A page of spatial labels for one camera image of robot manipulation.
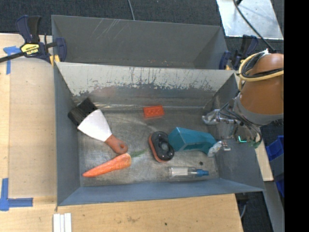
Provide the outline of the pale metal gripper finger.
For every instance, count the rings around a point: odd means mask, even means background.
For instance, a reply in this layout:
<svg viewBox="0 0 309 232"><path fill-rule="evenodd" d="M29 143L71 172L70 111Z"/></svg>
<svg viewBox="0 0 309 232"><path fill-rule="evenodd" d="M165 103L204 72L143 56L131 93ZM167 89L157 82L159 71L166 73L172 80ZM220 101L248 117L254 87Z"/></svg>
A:
<svg viewBox="0 0 309 232"><path fill-rule="evenodd" d="M208 151L208 157L214 157L219 151L230 151L231 147L226 140L218 141Z"/></svg>
<svg viewBox="0 0 309 232"><path fill-rule="evenodd" d="M202 121L206 125L216 125L220 122L220 110L214 109L213 111L202 116Z"/></svg>

